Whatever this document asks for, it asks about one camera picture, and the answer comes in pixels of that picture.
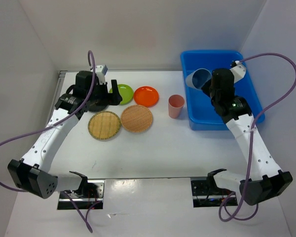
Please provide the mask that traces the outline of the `blue-grey plastic cup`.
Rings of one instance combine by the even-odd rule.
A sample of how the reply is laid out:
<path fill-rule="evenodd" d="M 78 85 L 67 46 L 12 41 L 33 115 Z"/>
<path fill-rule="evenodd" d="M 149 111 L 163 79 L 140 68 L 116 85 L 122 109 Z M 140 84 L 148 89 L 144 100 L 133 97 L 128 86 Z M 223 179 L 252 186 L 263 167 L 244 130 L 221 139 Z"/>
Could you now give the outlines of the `blue-grey plastic cup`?
<path fill-rule="evenodd" d="M 203 85 L 210 80 L 212 77 L 212 74 L 210 71 L 204 68 L 197 69 L 193 71 L 190 75 L 188 75 L 185 78 L 185 84 L 186 86 L 201 90 Z"/>

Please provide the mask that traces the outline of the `green-rimmed bamboo tray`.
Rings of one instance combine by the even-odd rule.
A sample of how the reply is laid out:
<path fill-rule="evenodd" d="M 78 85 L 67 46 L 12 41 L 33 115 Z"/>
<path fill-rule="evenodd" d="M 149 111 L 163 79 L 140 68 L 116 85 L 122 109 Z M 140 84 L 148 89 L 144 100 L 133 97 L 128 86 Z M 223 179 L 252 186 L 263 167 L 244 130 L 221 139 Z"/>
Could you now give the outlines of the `green-rimmed bamboo tray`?
<path fill-rule="evenodd" d="M 120 128 L 119 116 L 111 111 L 99 112 L 88 122 L 88 132 L 97 140 L 111 139 L 119 132 Z"/>

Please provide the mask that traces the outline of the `pink plastic cup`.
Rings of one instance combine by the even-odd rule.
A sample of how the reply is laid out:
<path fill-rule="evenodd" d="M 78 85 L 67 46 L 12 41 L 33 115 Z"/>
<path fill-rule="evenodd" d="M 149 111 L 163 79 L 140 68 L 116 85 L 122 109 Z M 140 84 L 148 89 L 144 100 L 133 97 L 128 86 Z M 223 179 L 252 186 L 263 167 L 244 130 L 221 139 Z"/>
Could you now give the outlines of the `pink plastic cup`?
<path fill-rule="evenodd" d="M 169 117 L 176 119 L 180 115 L 184 104 L 185 100 L 182 96 L 177 94 L 170 96 L 168 99 Z"/>

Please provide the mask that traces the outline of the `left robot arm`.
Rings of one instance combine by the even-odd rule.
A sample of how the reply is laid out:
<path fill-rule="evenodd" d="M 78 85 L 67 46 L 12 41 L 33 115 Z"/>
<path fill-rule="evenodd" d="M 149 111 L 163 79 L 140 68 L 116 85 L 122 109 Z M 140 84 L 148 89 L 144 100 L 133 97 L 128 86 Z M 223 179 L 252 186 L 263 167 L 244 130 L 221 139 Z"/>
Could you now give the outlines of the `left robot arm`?
<path fill-rule="evenodd" d="M 111 80 L 108 92 L 105 73 L 80 71 L 75 83 L 61 95 L 55 104 L 52 117 L 37 141 L 19 160 L 11 160 L 7 169 L 16 187 L 40 198 L 49 198 L 54 192 L 71 190 L 77 197 L 88 193 L 87 177 L 78 172 L 74 176 L 49 173 L 53 159 L 69 132 L 83 114 L 96 107 L 117 106 L 122 97 L 117 81 Z"/>

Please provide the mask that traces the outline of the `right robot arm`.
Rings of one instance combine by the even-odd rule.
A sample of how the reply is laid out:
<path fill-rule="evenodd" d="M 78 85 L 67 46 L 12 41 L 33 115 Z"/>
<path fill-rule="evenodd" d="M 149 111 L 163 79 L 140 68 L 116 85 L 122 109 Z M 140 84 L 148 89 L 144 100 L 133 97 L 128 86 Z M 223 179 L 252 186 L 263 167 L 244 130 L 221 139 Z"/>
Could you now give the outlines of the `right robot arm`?
<path fill-rule="evenodd" d="M 253 124 L 255 118 L 249 104 L 245 98 L 235 94 L 232 71 L 225 68 L 213 70 L 202 91 L 210 97 L 215 112 L 233 134 L 250 168 L 246 176 L 224 168 L 209 172 L 206 182 L 208 192 L 218 194 L 222 189 L 239 191 L 244 202 L 250 206 L 279 196 L 293 177 L 272 158 Z"/>

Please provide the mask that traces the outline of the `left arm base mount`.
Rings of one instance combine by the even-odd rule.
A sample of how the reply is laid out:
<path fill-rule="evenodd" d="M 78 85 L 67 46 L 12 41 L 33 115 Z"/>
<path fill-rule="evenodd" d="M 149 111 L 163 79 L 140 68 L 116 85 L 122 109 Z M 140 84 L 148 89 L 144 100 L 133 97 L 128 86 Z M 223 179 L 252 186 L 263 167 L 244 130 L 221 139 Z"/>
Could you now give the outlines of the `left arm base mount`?
<path fill-rule="evenodd" d="M 71 203 L 69 197 L 79 209 L 103 209 L 104 187 L 105 180 L 90 179 L 88 180 L 87 189 L 82 193 L 66 190 L 64 191 L 65 194 L 59 194 L 57 209 L 73 210 L 74 205 Z"/>

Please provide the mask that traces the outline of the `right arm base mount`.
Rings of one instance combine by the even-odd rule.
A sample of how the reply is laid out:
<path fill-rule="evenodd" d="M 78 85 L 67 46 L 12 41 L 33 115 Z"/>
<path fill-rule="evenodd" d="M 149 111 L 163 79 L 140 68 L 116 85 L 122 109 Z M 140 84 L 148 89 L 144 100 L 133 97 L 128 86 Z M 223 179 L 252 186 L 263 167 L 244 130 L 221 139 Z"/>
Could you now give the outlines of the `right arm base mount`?
<path fill-rule="evenodd" d="M 190 184 L 194 208 L 219 207 L 231 193 L 230 190 L 226 189 L 211 189 L 206 177 L 191 178 Z"/>

